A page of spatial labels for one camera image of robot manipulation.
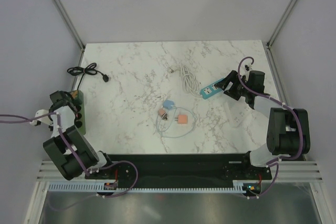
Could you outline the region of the teal power strip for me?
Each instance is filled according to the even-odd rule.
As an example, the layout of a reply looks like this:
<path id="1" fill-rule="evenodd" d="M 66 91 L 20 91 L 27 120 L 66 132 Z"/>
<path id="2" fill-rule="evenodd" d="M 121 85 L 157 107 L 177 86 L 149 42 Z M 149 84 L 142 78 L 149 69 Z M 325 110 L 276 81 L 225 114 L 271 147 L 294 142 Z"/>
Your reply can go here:
<path id="1" fill-rule="evenodd" d="M 202 98 L 204 100 L 206 100 L 206 99 L 209 99 L 209 98 L 213 97 L 214 95 L 218 94 L 219 92 L 222 92 L 223 91 L 222 89 L 215 87 L 215 84 L 222 81 L 222 80 L 224 80 L 224 79 L 221 78 L 221 79 L 213 82 L 212 84 L 210 84 L 210 85 L 208 85 L 204 88 L 201 88 L 199 94 L 202 96 Z"/>

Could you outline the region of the white power strip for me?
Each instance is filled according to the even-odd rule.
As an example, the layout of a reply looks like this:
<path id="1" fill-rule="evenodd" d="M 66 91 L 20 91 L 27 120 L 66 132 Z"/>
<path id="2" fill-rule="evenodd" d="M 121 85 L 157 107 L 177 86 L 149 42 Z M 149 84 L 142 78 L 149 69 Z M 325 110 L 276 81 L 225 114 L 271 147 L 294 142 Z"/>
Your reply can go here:
<path id="1" fill-rule="evenodd" d="M 226 102 L 225 111 L 231 127 L 238 127 L 251 114 L 251 108 L 244 102 Z"/>

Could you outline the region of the orange pink plug adapter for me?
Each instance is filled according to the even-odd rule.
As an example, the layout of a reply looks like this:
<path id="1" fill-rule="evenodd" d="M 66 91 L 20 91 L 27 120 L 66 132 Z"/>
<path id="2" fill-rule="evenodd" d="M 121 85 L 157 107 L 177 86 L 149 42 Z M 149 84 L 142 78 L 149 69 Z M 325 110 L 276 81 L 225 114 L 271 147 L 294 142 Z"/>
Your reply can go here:
<path id="1" fill-rule="evenodd" d="M 174 119 L 177 122 L 177 124 L 187 124 L 188 123 L 188 116 L 186 114 L 179 114 Z"/>

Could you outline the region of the light blue plug adapter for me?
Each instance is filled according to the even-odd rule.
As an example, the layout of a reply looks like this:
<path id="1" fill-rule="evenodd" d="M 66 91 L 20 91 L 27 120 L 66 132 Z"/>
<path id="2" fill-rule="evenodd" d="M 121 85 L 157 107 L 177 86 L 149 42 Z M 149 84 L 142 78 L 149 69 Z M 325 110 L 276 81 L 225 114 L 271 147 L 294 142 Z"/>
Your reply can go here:
<path id="1" fill-rule="evenodd" d="M 165 100 L 162 106 L 167 110 L 171 110 L 175 107 L 175 103 L 171 100 Z"/>

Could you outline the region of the beige brown plug adapter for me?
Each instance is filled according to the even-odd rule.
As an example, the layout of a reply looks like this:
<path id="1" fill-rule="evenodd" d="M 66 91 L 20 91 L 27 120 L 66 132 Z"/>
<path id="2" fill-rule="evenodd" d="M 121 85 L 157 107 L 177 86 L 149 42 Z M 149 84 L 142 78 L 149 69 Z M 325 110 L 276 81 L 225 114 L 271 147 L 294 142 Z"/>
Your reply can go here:
<path id="1" fill-rule="evenodd" d="M 162 119 L 162 120 L 167 120 L 167 112 L 163 109 L 160 108 L 158 110 L 158 116 Z"/>

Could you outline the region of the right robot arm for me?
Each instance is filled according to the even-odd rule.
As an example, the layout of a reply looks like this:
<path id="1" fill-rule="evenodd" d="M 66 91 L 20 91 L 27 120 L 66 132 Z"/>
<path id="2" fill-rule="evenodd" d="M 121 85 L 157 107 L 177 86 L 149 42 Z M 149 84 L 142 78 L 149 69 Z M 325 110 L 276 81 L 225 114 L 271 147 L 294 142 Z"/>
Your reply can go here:
<path id="1" fill-rule="evenodd" d="M 233 70 L 214 84 L 224 94 L 238 101 L 245 98 L 247 105 L 268 118 L 266 143 L 247 153 L 248 161 L 240 166 L 241 174 L 248 179 L 259 173 L 259 167 L 267 167 L 281 160 L 296 160 L 310 151 L 308 112 L 294 109 L 270 98 L 265 93 L 265 73 L 247 71 L 239 76 Z"/>

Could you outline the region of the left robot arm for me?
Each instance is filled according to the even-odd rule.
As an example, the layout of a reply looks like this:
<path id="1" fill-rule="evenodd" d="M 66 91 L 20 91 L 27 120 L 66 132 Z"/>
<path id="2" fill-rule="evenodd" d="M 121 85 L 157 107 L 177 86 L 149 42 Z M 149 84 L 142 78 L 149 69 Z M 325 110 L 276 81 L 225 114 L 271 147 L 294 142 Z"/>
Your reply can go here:
<path id="1" fill-rule="evenodd" d="M 46 124 L 51 137 L 43 148 L 66 180 L 82 174 L 89 177 L 97 172 L 103 178 L 111 178 L 115 165 L 107 154 L 95 151 L 85 138 L 85 104 L 81 91 L 56 91 L 50 95 L 52 105 L 48 110 L 38 110 L 31 125 Z"/>

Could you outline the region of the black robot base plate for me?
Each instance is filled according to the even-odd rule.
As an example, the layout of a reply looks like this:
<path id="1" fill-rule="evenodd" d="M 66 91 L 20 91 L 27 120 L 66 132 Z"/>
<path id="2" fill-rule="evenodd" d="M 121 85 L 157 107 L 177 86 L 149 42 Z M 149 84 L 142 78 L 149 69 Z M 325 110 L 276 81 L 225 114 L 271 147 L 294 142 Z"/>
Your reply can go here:
<path id="1" fill-rule="evenodd" d="M 247 154 L 109 154 L 114 167 L 87 179 L 117 179 L 135 186 L 139 179 L 185 182 L 199 180 L 271 180 L 269 168 L 251 166 Z"/>

